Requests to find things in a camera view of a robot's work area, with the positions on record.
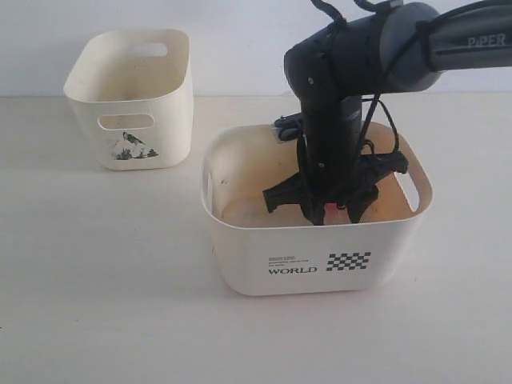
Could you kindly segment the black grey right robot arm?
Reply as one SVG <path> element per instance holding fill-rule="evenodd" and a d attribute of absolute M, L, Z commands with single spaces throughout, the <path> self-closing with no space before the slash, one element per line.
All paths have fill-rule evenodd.
<path fill-rule="evenodd" d="M 373 108 L 384 94 L 427 90 L 450 70 L 510 66 L 511 4 L 476 1 L 440 13 L 424 2 L 361 1 L 367 15 L 353 21 L 328 2 L 315 6 L 330 24 L 283 59 L 300 110 L 274 122 L 278 139 L 296 141 L 298 170 L 263 199 L 269 212 L 299 206 L 316 226 L 329 204 L 357 223 L 380 181 L 409 166 L 398 147 L 379 153 L 366 136 Z"/>

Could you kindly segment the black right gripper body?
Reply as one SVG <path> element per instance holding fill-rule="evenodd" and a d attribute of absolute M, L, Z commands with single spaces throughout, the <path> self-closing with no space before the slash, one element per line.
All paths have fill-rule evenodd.
<path fill-rule="evenodd" d="M 349 198 L 359 191 L 378 190 L 377 184 L 393 173 L 405 174 L 408 160 L 401 152 L 390 154 L 367 154 L 360 157 L 355 167 L 355 175 L 344 186 L 335 186 L 324 192 L 313 191 L 307 184 L 306 172 L 299 172 L 288 177 L 276 186 L 262 192 L 268 212 L 274 212 L 284 205 L 298 205 L 302 198 L 321 198 L 326 204 L 334 203 L 345 208 Z"/>

